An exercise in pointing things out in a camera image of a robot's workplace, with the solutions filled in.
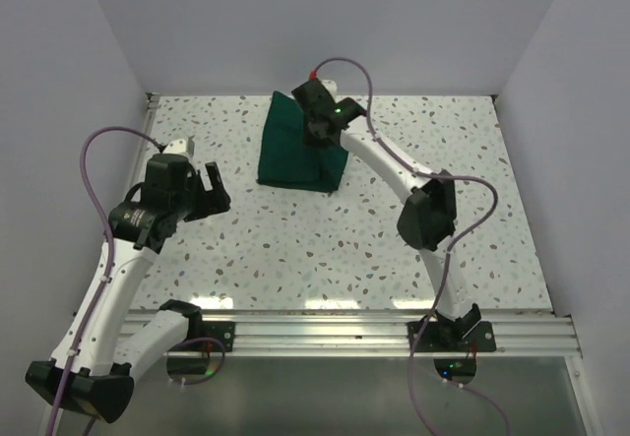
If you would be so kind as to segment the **green surgical cloth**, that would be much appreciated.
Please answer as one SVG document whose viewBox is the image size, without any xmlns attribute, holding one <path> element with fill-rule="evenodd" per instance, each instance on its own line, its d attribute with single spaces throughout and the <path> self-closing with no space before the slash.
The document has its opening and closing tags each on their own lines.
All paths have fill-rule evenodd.
<svg viewBox="0 0 630 436">
<path fill-rule="evenodd" d="M 302 112 L 291 97 L 273 92 L 263 128 L 257 183 L 282 189 L 332 193 L 339 189 L 348 152 L 308 147 Z"/>
</svg>

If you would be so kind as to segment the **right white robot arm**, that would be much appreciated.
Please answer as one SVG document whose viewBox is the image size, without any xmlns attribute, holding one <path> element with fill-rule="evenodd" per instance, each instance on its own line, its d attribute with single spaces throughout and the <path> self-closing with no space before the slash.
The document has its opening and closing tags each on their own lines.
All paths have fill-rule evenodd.
<svg viewBox="0 0 630 436">
<path fill-rule="evenodd" d="M 368 121 L 367 109 L 350 97 L 335 99 L 331 84 L 312 78 L 291 94 L 303 113 L 306 145 L 344 149 L 378 174 L 401 201 L 397 231 L 419 252 L 438 299 L 433 316 L 420 321 L 425 331 L 412 333 L 419 337 L 418 345 L 462 349 L 473 339 L 481 313 L 462 274 L 451 269 L 457 262 L 450 245 L 457 219 L 454 181 L 446 171 L 432 172 L 380 136 Z"/>
</svg>

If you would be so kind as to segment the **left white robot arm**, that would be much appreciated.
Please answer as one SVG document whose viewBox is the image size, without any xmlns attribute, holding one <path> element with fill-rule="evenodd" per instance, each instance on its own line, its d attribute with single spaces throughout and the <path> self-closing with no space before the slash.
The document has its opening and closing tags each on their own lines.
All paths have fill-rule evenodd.
<svg viewBox="0 0 630 436">
<path fill-rule="evenodd" d="M 167 351 L 194 349 L 205 341 L 200 307 L 174 299 L 163 303 L 141 331 L 125 342 L 119 339 L 142 280 L 177 225 L 229 210 L 219 167 L 208 162 L 205 168 L 210 189 L 189 155 L 156 154 L 143 181 L 110 212 L 110 233 L 72 325 L 52 355 L 32 362 L 25 376 L 53 408 L 112 423 Z"/>
</svg>

